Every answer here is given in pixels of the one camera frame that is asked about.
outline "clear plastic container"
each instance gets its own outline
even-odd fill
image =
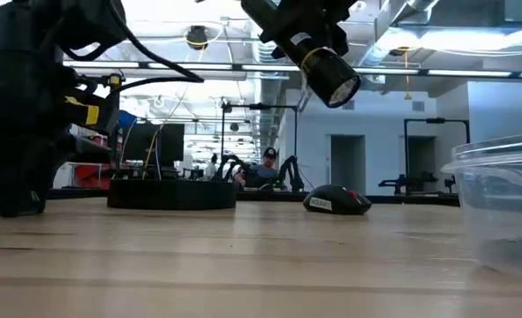
[[[465,228],[482,264],[522,276],[522,136],[453,149]]]

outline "desk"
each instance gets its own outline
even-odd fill
[[[359,217],[51,201],[0,219],[0,318],[522,317],[522,281],[480,268],[462,222],[435,206]]]

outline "baseball cap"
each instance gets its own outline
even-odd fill
[[[272,147],[268,147],[267,150],[264,151],[264,155],[262,156],[270,159],[276,159],[276,150]]]

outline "person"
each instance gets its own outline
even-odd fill
[[[262,164],[254,165],[250,167],[250,171],[256,175],[255,181],[251,181],[250,183],[258,184],[257,186],[262,186],[260,183],[266,183],[265,181],[277,178],[278,171],[274,168],[276,162],[276,150],[272,147],[267,148],[262,155]],[[233,177],[235,183],[245,187],[246,185],[246,176],[243,170],[240,170]]]
[[[206,166],[206,169],[204,170],[204,178],[209,181],[211,180],[211,178],[214,177],[214,175],[216,174],[216,163],[217,163],[217,155],[214,154],[211,156],[211,162],[208,163],[208,165]]]

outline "ceiling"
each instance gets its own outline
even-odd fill
[[[499,34],[500,37],[491,40],[491,43],[499,42],[502,36],[522,30],[522,21],[510,20],[507,18],[507,13],[503,13],[502,21],[499,22],[496,21],[496,14],[490,11],[490,8],[500,5],[507,12],[512,4],[510,1],[518,7],[522,5],[522,0],[441,0],[433,9],[427,27],[436,27],[435,31],[447,30],[450,27],[450,30],[466,28],[485,32],[481,38],[472,38],[470,40],[472,45],[478,44],[480,40],[491,39],[486,35],[489,33],[487,30],[495,30],[497,33],[500,30],[507,30],[503,31],[503,35]],[[382,16],[385,3],[387,3],[385,0],[365,0],[364,5],[357,6],[358,10],[352,8],[351,17],[341,23],[350,43],[350,51],[344,57],[349,64],[359,65],[369,49],[381,38],[377,33],[376,21]],[[126,8],[128,26],[143,44],[169,60],[217,64],[270,62],[266,57],[259,58],[259,47],[262,48],[263,45],[258,41],[260,31],[243,13],[240,1],[207,0],[197,4],[193,0],[124,0],[123,4]],[[190,26],[207,28],[209,44],[204,51],[191,49],[186,43],[185,36]],[[498,57],[495,57],[495,53],[491,51],[475,50],[473,53],[452,51],[452,48],[462,47],[463,43],[467,43],[462,34],[453,37],[445,34],[442,39],[444,40],[436,45],[443,47],[443,51],[432,49],[431,46],[421,47],[407,52],[405,56],[388,55],[377,67],[522,71],[522,47],[507,49],[510,52],[507,56],[503,56],[500,51]],[[101,60],[148,61],[129,42],[121,43],[108,50]],[[137,70],[123,71],[130,78],[154,75],[154,73]],[[290,75],[274,73],[199,72],[199,74],[208,79],[205,84],[153,84],[125,91],[122,107],[141,117],[170,117],[178,120],[205,118],[215,122],[221,116],[222,100],[235,104],[263,102],[270,97],[267,96],[269,94],[273,96],[273,102],[282,103],[285,99],[279,98],[282,95],[279,93],[286,88],[300,89],[302,82],[298,76],[286,80]],[[442,94],[446,87],[457,85],[460,80],[411,78],[408,86],[405,77],[389,76],[382,79],[382,83],[368,81],[363,89],[382,94],[409,89],[428,92],[430,96],[436,97]],[[276,81],[282,85],[279,84],[270,90],[262,89],[263,83],[268,81]],[[228,117],[241,122],[238,133],[250,137],[252,143],[248,142],[249,140],[243,142],[233,140],[236,142],[228,145],[229,150],[243,153],[249,160],[258,159],[261,149],[274,142],[281,116],[282,112],[276,110],[260,112],[235,109]],[[207,158],[211,156],[212,151],[220,150],[217,142],[217,135],[222,130],[220,123],[188,125],[190,127],[187,130],[188,140],[192,140],[192,135],[202,136],[200,142],[188,143],[191,146],[187,149],[191,150],[193,155]],[[225,131],[230,131],[229,124],[226,125]]]

